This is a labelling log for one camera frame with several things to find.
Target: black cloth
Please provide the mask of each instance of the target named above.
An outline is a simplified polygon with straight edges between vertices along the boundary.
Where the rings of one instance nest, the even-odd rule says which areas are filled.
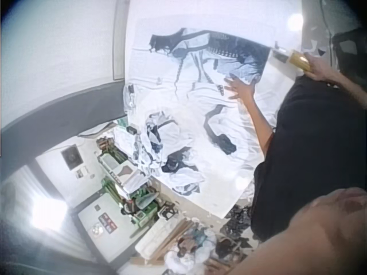
[[[366,189],[366,112],[346,92],[300,77],[255,170],[252,231],[265,241],[313,199],[349,187]]]

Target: black shirt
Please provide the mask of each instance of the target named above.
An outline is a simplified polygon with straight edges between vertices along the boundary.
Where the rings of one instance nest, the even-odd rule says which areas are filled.
[[[300,77],[255,170],[252,231],[265,241],[313,199],[348,187],[366,189],[366,112],[346,92]]]

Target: hand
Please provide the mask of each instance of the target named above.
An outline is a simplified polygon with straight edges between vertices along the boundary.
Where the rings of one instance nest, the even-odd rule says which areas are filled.
[[[311,72],[304,72],[306,76],[315,81],[325,81],[335,84],[338,78],[338,72],[330,67],[322,58],[313,57],[309,53],[304,56],[309,61]]]
[[[254,77],[251,84],[249,85],[243,83],[234,74],[231,74],[231,78],[232,80],[227,78],[224,79],[224,81],[229,84],[229,87],[225,86],[224,89],[236,93],[236,95],[229,97],[229,99],[240,99],[245,106],[252,103],[253,95],[255,94],[256,77]]]

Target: person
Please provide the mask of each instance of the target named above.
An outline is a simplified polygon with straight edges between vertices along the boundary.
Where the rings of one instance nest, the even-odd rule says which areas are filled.
[[[286,270],[302,270],[305,265],[299,265],[301,262],[310,264],[312,269],[318,263],[322,265],[326,256],[329,263],[336,263],[343,255],[344,261],[337,265],[340,267],[351,255],[363,255],[361,251],[363,246],[366,249],[367,243],[366,194],[363,193],[367,175],[367,93],[323,59],[305,56],[311,72],[296,79],[280,107],[275,129],[256,105],[255,83],[246,85],[235,76],[225,79],[229,84],[225,89],[234,92],[231,98],[239,99],[250,114],[265,156],[254,175],[251,229],[260,241],[270,240],[261,245],[256,254],[273,257],[274,261],[278,259],[279,262],[273,264],[279,270],[282,270],[285,255],[290,256],[287,264],[291,265]],[[345,207],[337,207],[341,203],[340,196],[356,197],[358,206],[344,200]],[[286,270],[277,273],[271,271],[271,266],[261,268],[269,273],[255,273],[249,267],[249,273],[242,270],[234,274],[334,274]]]
[[[225,79],[231,98],[250,114],[265,155],[255,170],[250,211],[251,229],[261,241],[285,230],[313,199],[341,188],[366,188],[367,93],[323,59],[306,58],[312,73],[296,79],[274,131],[254,100],[255,83]]]
[[[367,193],[360,188],[322,196],[229,275],[366,274],[366,207]]]

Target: framed picture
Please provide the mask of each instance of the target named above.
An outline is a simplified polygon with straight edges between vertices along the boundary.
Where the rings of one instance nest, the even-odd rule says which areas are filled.
[[[76,145],[72,145],[69,148],[63,150],[61,154],[63,155],[63,158],[70,170],[73,170],[75,167],[83,163],[83,160]]]

